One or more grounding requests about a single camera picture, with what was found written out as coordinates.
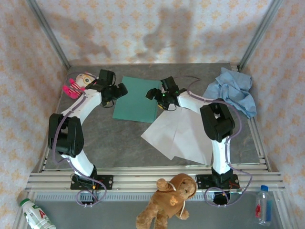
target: crumpled blue towel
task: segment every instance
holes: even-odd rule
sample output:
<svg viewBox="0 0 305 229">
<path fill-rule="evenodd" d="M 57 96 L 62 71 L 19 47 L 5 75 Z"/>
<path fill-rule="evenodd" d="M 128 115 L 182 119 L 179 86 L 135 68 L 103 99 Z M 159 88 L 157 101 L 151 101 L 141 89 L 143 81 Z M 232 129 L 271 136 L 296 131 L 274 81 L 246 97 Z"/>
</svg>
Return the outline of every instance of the crumpled blue towel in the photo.
<svg viewBox="0 0 305 229">
<path fill-rule="evenodd" d="M 249 93 L 251 86 L 251 76 L 221 68 L 220 76 L 208 86 L 203 97 L 222 98 L 250 118 L 256 116 L 255 102 Z"/>
</svg>

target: white paper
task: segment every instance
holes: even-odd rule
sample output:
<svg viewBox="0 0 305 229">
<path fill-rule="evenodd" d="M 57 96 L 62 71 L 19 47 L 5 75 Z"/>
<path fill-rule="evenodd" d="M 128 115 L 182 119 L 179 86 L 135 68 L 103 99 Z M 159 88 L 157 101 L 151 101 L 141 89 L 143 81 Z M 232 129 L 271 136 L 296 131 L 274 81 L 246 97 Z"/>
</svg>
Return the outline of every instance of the white paper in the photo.
<svg viewBox="0 0 305 229">
<path fill-rule="evenodd" d="M 191 110 L 177 107 L 162 112 L 141 137 L 170 160 L 177 156 L 203 165 L 211 163 L 212 142 L 200 114 Z"/>
<path fill-rule="evenodd" d="M 169 110 L 175 109 L 174 105 L 169 106 Z M 149 126 L 141 135 L 149 144 L 172 160 L 175 155 L 171 155 L 171 148 L 176 129 L 179 123 L 181 107 L 175 111 L 163 111 L 161 115 Z"/>
<path fill-rule="evenodd" d="M 212 142 L 204 131 L 200 114 L 182 109 L 170 154 L 203 165 L 211 164 Z"/>
</svg>

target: bottle cap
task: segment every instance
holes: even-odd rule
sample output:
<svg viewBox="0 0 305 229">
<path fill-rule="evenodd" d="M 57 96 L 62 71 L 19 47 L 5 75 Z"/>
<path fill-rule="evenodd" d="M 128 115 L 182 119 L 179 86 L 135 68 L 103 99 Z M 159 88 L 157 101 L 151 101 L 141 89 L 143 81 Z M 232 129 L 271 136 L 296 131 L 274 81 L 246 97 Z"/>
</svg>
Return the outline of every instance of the bottle cap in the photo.
<svg viewBox="0 0 305 229">
<path fill-rule="evenodd" d="M 26 198 L 23 201 L 21 201 L 20 203 L 20 207 L 22 207 L 22 205 L 24 205 L 26 202 L 31 201 L 30 199 Z"/>
<path fill-rule="evenodd" d="M 268 186 L 262 185 L 262 186 L 261 186 L 261 190 L 267 192 L 267 191 L 268 191 Z"/>
</svg>

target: brown teddy bear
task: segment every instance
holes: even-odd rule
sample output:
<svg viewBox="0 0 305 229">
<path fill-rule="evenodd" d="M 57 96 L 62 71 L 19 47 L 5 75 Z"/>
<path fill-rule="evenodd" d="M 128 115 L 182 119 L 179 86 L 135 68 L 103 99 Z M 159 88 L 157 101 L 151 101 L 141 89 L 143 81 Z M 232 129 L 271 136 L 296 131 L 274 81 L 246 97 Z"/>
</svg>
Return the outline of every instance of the brown teddy bear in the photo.
<svg viewBox="0 0 305 229">
<path fill-rule="evenodd" d="M 158 190 L 151 197 L 146 209 L 137 217 L 137 229 L 149 229 L 153 218 L 155 229 L 167 229 L 167 219 L 176 215 L 180 219 L 189 217 L 185 201 L 196 194 L 196 182 L 186 174 L 178 174 L 170 182 L 157 181 Z"/>
</svg>

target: gray surface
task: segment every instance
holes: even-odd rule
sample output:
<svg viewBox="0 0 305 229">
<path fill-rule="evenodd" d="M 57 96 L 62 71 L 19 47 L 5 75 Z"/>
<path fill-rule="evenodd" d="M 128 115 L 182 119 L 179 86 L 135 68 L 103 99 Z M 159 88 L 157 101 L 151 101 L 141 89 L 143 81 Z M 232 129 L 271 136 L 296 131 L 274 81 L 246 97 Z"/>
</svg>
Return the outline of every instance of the gray surface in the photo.
<svg viewBox="0 0 305 229">
<path fill-rule="evenodd" d="M 98 76 L 101 68 L 116 73 L 117 83 L 123 76 L 161 80 L 169 76 L 192 75 L 202 80 L 192 86 L 193 93 L 203 95 L 208 84 L 219 76 L 221 67 L 230 69 L 227 63 L 213 64 L 138 64 L 138 65 L 112 65 L 112 66 L 88 66 L 72 67 L 70 72 L 90 72 Z M 192 79 L 182 77 L 175 79 L 180 88 L 187 88 Z M 59 107 L 59 112 L 69 108 L 74 103 L 65 94 Z M 141 138 L 142 133 L 150 126 L 148 123 L 114 120 L 113 108 L 97 106 L 84 121 L 82 128 L 84 133 L 84 151 L 88 159 L 97 168 L 106 167 L 151 167 L 151 166 L 177 166 L 197 165 L 198 163 L 174 157 L 169 160 L 162 153 Z M 236 122 L 235 131 L 239 124 L 235 113 L 231 111 Z M 251 135 L 247 118 L 240 112 L 243 130 L 238 137 L 231 141 L 232 163 L 259 163 L 259 158 Z M 56 166 L 51 159 L 51 152 L 47 160 L 46 169 L 69 168 L 67 163 Z"/>
<path fill-rule="evenodd" d="M 168 229 L 264 229 L 256 222 L 255 198 L 255 193 L 245 193 L 239 202 L 227 208 L 211 207 L 204 201 L 187 201 L 185 207 L 190 217 L 187 220 L 172 217 L 168 220 Z M 268 228 L 282 229 L 274 201 L 272 224 Z M 36 204 L 57 229 L 135 229 L 135 219 L 147 201 L 107 201 L 86 209 L 75 201 L 36 201 Z"/>
</svg>

